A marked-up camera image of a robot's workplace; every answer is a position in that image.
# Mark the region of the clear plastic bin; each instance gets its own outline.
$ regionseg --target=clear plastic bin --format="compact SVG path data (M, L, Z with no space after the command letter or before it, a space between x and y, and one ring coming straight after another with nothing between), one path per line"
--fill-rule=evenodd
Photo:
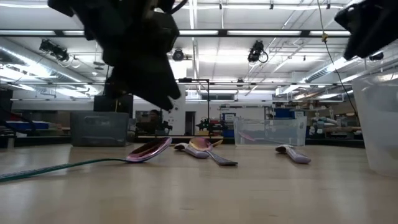
M353 82L369 166L398 177L398 79L372 75Z
M298 119L249 120L235 118L235 145L305 145L307 117Z
M127 113L74 111L70 115L72 145L123 147L128 124Z

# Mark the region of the robotic arm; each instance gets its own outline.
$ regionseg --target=robotic arm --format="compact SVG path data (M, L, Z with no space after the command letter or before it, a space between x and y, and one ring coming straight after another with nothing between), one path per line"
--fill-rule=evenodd
M363 0L340 11L335 21L351 33L344 58L366 58L398 39L397 13L397 0Z
M87 40L103 48L103 60L113 66L105 95L137 95L164 110L173 108L169 97L181 93L167 52L180 32L172 17L187 0L48 0L52 9L77 16Z

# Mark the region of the cable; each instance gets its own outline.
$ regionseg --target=cable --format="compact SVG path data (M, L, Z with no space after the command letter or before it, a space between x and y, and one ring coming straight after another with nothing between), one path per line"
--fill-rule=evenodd
M333 61L333 58L331 57L331 54L330 54L329 48L328 48L328 44L327 44L326 42L325 42L325 46L326 46L326 50L327 50L327 52L328 52L328 55L329 55L329 57L330 57L330 60L331 60L333 66L334 66L334 68L335 68L335 71L336 71L336 73L337 73L337 75L338 75L338 79L340 80L341 86L343 87L344 91L345 91L346 94L347 94L348 101L349 101L351 107L352 107L353 110L354 110L355 116L358 117L358 113L356 112L356 109L355 109L355 107L354 107L354 104L353 104L353 102L351 101L351 97L349 96L348 91L347 91L346 87L344 86L343 81L341 80L340 73L338 73L338 70L337 70L336 67L335 67L335 62Z
M180 4L178 4L177 6L175 6L172 10L170 10L169 14L174 14L175 12L177 12L178 10L180 10L182 8L182 6L184 6L186 3L188 2L188 0L182 0L180 2Z
M262 53L263 53L262 55L266 55L266 56L267 56L267 60L261 61L260 58L261 58L262 55L260 55L259 62L261 62L261 63L267 63L267 62L268 62L268 59L269 59L269 56L268 56L267 52L265 52L264 50L262 50Z
M333 57L332 57L331 54L330 54L329 47L328 47L328 43L327 43L327 42L328 42L328 40L327 40L328 34L325 33L325 28L324 28L324 26L323 26L323 18L322 18L321 4L319 3L319 0L317 0L317 3L318 3L319 15L320 15L320 21L321 21L321 27L322 27L322 42L325 43L326 51L328 52L328 55L329 55L329 57L330 57L331 63L333 64L333 67L335 68L335 71L336 71L336 73L337 73L337 75L338 75L338 79L339 79L339 81L340 81L340 83L341 83L341 86L343 87L345 93L347 94L348 101L349 101L351 107L352 107L353 110L354 110L355 117L358 118L358 113L357 113L357 111L356 111L356 109L355 109L355 107L354 107L353 102L351 101L351 97L349 96L349 93L348 93L346 87L344 86L343 81L341 80L340 73L339 73L338 70L336 69L335 62L333 61Z
M107 69L107 71L106 71L105 82L108 80L108 76L109 76L109 65L108 65L108 69ZM103 96L105 95L105 86L104 86L104 91L102 92L102 95L103 95Z

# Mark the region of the person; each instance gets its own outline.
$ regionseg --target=person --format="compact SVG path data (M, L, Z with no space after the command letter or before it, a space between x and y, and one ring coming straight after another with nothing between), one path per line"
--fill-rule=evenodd
M157 110L151 110L149 112L149 119L149 122L138 122L136 127L149 134L155 134L156 128L161 122L160 112Z
M158 110L151 110L149 112L150 122L159 123L160 122L160 112Z

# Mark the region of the table surface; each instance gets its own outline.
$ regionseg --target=table surface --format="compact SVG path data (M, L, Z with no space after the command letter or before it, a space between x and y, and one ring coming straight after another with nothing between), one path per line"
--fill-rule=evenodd
M133 148L0 151L0 173L124 157ZM364 149L300 150L310 165L271 147L215 148L237 167L170 148L145 164L103 162L5 182L0 223L397 223L398 179L369 170Z

